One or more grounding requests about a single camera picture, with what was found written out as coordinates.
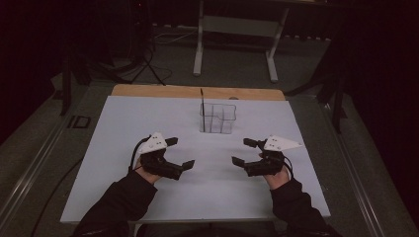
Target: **white table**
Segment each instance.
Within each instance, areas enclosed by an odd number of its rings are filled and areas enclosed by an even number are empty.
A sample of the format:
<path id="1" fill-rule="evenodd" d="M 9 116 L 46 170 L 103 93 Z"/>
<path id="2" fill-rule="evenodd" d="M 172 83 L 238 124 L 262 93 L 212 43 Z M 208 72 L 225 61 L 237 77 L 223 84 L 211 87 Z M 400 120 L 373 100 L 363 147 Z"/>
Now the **white table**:
<path id="1" fill-rule="evenodd" d="M 281 38 L 285 21 L 289 12 L 286 8 L 280 12 L 281 20 L 278 22 L 250 20 L 241 18 L 227 18 L 221 16 L 211 16 L 204 12 L 204 0 L 200 1 L 200 15 L 198 20 L 198 46 L 195 54 L 194 75 L 201 75 L 203 64 L 203 35 L 204 32 L 228 33 L 237 35 L 247 35 L 256 37 L 268 37 L 273 39 L 272 46 L 266 51 L 269 75 L 272 82 L 278 82 L 277 68 L 275 66 L 274 55 Z"/>
<path id="2" fill-rule="evenodd" d="M 138 223 L 275 218 L 264 179 L 247 177 L 243 169 L 231 163 L 231 156 L 246 162 L 258 160 L 259 150 L 243 145 L 245 137 L 262 140 L 275 134 L 303 144 L 289 103 L 214 99 L 206 102 L 237 107 L 231 134 L 199 132 L 201 99 L 110 96 L 61 222 L 80 221 L 108 186 L 126 174 L 135 144 L 154 131 L 162 132 L 165 138 L 179 138 L 177 145 L 167 149 L 168 161 L 196 163 L 179 181 L 161 179 L 156 183 L 159 192 Z M 330 215 L 305 147 L 284 153 L 292 160 L 294 174 L 311 195 L 313 206 L 323 216 Z"/>

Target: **floor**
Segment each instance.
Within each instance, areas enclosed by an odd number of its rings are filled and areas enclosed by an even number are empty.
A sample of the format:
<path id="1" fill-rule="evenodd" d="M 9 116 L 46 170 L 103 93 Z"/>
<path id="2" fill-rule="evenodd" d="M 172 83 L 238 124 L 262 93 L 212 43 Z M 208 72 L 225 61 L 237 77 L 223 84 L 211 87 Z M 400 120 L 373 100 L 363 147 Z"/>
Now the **floor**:
<path id="1" fill-rule="evenodd" d="M 273 84 L 265 63 L 266 39 L 205 36 L 203 71 L 196 77 L 194 30 L 161 35 L 164 32 L 156 33 L 156 50 L 146 57 L 152 56 L 151 65 L 168 85 L 288 91 L 309 80 L 329 43 L 282 39 L 275 55 L 280 81 Z M 1 236 L 69 236 L 74 229 L 60 223 L 60 215 L 105 100 L 116 85 L 96 73 L 92 76 L 88 87 L 73 80 L 72 106 L 65 117 L 59 116 L 61 101 L 50 98 L 0 147 Z M 60 78 L 59 74 L 51 80 L 59 84 Z M 158 81 L 145 69 L 134 84 Z M 330 123 L 330 105 L 314 98 L 317 91 L 312 88 L 287 99 L 332 213 L 327 221 L 349 237 L 419 236 L 351 98 L 345 95 L 338 134 Z M 73 127 L 72 117 L 90 118 L 91 123 Z"/>

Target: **metal leg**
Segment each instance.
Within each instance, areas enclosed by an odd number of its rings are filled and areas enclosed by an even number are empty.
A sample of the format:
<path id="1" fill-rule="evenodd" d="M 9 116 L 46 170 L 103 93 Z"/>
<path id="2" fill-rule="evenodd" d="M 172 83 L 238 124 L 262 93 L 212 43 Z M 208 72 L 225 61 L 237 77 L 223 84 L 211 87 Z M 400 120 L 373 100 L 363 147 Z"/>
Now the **metal leg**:
<path id="1" fill-rule="evenodd" d="M 200 2 L 200 18 L 198 20 L 198 46 L 195 55 L 194 76 L 201 75 L 201 66 L 203 64 L 203 20 L 204 20 L 204 1 Z"/>
<path id="2" fill-rule="evenodd" d="M 278 82 L 278 74 L 277 74 L 277 68 L 275 66 L 274 55 L 275 55 L 275 51 L 277 50 L 278 43 L 280 42 L 281 33 L 283 32 L 283 28 L 287 19 L 288 12 L 289 12 L 288 8 L 284 10 L 281 22 L 278 23 L 277 31 L 274 36 L 274 44 L 272 45 L 270 50 L 266 51 L 266 60 L 268 63 L 269 76 L 271 78 L 271 82 L 273 83 Z"/>

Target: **black cable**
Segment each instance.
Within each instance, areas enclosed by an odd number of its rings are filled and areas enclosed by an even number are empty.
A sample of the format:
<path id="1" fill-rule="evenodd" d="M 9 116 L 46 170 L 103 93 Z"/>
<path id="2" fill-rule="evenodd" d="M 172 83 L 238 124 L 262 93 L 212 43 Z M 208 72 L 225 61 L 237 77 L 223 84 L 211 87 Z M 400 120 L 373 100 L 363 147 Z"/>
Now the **black cable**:
<path id="1" fill-rule="evenodd" d="M 53 195 L 55 194 L 56 190 L 58 190 L 59 186 L 61 185 L 61 183 L 64 181 L 64 179 L 70 174 L 71 171 L 74 170 L 74 168 L 77 167 L 78 164 L 80 164 L 80 162 L 83 160 L 83 158 L 81 158 L 80 160 L 78 160 L 65 174 L 64 176 L 59 180 L 58 184 L 55 186 L 55 188 L 53 189 L 52 193 L 49 195 L 48 199 L 46 200 L 45 205 L 42 208 L 42 211 L 37 219 L 37 222 L 34 225 L 34 228 L 32 229 L 32 233 L 31 233 L 31 237 L 35 236 L 35 232 L 38 229 L 38 226 L 40 225 L 43 213 L 46 211 L 46 207 L 48 206 L 50 200 L 52 199 Z"/>

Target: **human hand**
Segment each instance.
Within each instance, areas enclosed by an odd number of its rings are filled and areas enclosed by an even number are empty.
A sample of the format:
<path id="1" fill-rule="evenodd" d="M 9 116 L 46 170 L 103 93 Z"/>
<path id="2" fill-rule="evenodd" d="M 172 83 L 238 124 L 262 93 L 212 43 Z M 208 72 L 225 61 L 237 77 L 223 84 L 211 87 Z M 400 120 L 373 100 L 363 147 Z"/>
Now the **human hand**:
<path id="1" fill-rule="evenodd" d="M 144 170 L 144 168 L 142 168 L 142 166 L 141 166 L 140 159 L 141 158 L 138 158 L 138 160 L 136 160 L 135 172 L 138 173 L 138 175 L 140 175 L 148 183 L 150 183 L 151 185 L 154 185 L 154 183 L 156 183 L 158 180 L 160 180 L 161 176 L 153 175 L 153 174 L 150 174 L 150 173 L 146 172 Z"/>
<path id="2" fill-rule="evenodd" d="M 265 178 L 271 190 L 279 188 L 290 180 L 290 175 L 286 166 L 283 166 L 282 170 L 275 175 L 265 175 L 263 177 Z"/>

